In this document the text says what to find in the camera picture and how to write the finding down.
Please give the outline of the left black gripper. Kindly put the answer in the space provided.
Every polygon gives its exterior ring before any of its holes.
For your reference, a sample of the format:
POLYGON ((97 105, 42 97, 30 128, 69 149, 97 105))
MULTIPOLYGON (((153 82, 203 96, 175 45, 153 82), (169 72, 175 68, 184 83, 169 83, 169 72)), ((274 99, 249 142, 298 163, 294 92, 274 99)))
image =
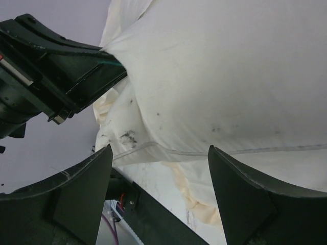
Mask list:
POLYGON ((30 14, 1 21, 1 139, 24 138, 40 113, 63 123, 126 76, 113 55, 66 39, 30 14))

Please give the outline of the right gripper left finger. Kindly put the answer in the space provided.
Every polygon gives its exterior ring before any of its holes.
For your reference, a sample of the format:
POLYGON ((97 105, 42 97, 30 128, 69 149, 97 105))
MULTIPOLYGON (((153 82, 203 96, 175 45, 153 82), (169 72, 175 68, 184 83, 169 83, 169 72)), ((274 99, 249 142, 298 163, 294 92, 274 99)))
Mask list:
POLYGON ((95 244, 111 173, 106 146, 82 162, 1 194, 1 244, 95 244))

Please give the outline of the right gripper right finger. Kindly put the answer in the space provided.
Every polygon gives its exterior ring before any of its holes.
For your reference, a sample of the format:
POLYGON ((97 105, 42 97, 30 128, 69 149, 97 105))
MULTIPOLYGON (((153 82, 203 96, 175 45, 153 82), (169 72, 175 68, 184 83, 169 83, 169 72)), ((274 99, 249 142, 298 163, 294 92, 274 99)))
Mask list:
POLYGON ((326 193, 276 179, 215 146, 209 172, 227 244, 326 244, 326 193))

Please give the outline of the white ruffled pillowcase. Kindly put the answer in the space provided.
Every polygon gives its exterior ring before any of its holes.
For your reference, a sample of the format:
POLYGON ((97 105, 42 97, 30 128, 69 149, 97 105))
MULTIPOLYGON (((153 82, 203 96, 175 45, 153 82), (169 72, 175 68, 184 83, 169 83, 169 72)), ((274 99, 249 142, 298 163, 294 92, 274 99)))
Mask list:
POLYGON ((129 177, 140 166, 168 167, 186 208, 204 224, 222 225, 206 155, 177 151, 155 140, 130 84, 111 88, 94 102, 93 110, 100 126, 95 149, 110 145, 114 167, 129 177))

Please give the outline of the white pillow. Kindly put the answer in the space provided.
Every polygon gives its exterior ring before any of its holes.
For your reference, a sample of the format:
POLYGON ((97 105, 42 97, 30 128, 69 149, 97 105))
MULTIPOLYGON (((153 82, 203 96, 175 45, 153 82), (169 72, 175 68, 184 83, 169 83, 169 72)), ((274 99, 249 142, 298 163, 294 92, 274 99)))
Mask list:
POLYGON ((116 165, 326 162, 326 1, 112 1, 127 77, 94 103, 116 165))

